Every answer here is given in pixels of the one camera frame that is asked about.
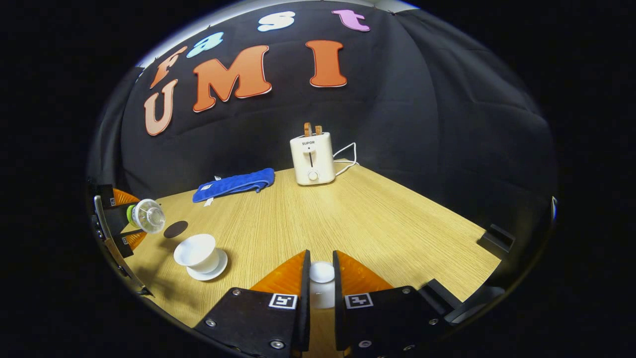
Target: saucer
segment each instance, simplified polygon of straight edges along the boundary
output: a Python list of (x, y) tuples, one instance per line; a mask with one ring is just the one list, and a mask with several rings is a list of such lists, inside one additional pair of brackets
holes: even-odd
[(225, 251), (221, 250), (220, 248), (217, 248), (216, 250), (219, 250), (218, 266), (216, 266), (215, 269), (208, 273), (196, 272), (195, 270), (186, 267), (186, 271), (188, 272), (190, 277), (199, 281), (207, 281), (219, 276), (225, 270), (225, 267), (228, 265), (228, 254), (226, 254)]

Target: folded towel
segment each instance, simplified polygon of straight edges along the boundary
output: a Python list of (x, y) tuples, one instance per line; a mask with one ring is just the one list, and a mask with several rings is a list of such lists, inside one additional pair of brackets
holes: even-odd
[(211, 197), (234, 194), (256, 189), (261, 191), (274, 183), (274, 169), (265, 168), (251, 174), (235, 175), (221, 180), (201, 184), (197, 192), (192, 196), (192, 202), (208, 200)]

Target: screw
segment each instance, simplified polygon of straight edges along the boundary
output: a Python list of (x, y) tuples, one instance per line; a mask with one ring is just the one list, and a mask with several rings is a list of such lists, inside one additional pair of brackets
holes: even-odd
[(283, 349), (285, 347), (285, 343), (283, 343), (281, 341), (271, 341), (270, 342), (270, 346), (272, 346), (272, 348), (276, 348), (276, 349)]

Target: white cable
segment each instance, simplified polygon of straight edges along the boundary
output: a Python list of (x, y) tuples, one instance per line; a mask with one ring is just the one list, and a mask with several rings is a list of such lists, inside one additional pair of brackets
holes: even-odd
[(353, 142), (353, 143), (351, 143), (351, 144), (347, 145), (346, 147), (342, 148), (341, 150), (337, 151), (337, 152), (333, 155), (333, 157), (335, 158), (335, 157), (336, 157), (336, 155), (338, 155), (340, 152), (342, 152), (343, 150), (345, 150), (345, 149), (347, 149), (348, 147), (351, 147), (351, 146), (354, 146), (354, 161), (346, 161), (346, 160), (334, 161), (334, 162), (337, 162), (337, 163), (351, 163), (351, 164), (349, 164), (348, 166), (345, 166), (344, 168), (342, 168), (342, 170), (341, 170), (341, 171), (337, 172), (337, 173), (336, 173), (336, 176), (338, 176), (338, 175), (340, 175), (340, 174), (344, 173), (344, 172), (345, 172), (345, 170), (347, 170), (347, 169), (349, 169), (349, 168), (351, 168), (352, 166), (354, 166), (354, 165), (356, 165), (356, 164), (357, 164), (357, 150), (356, 150), (356, 143), (355, 143), (355, 142)]

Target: table surface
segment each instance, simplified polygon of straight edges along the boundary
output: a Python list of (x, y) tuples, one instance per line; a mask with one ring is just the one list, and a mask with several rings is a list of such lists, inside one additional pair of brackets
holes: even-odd
[[(394, 287), (418, 289), (435, 278), (461, 301), (500, 262), (476, 243), (484, 229), (358, 165), (330, 184), (309, 187), (296, 183), (294, 169), (277, 171), (271, 187), (218, 197), (210, 206), (192, 203), (195, 191), (157, 200), (166, 227), (188, 222), (183, 233), (148, 234), (125, 259), (156, 296), (150, 299), (190, 327), (230, 287), (249, 289), (305, 249), (312, 261), (328, 262), (340, 250)], [(180, 242), (202, 233), (213, 235), (229, 257), (225, 271), (206, 282), (192, 279), (172, 258)], [(333, 309), (310, 314), (310, 350), (303, 356), (342, 356), (335, 350)]]

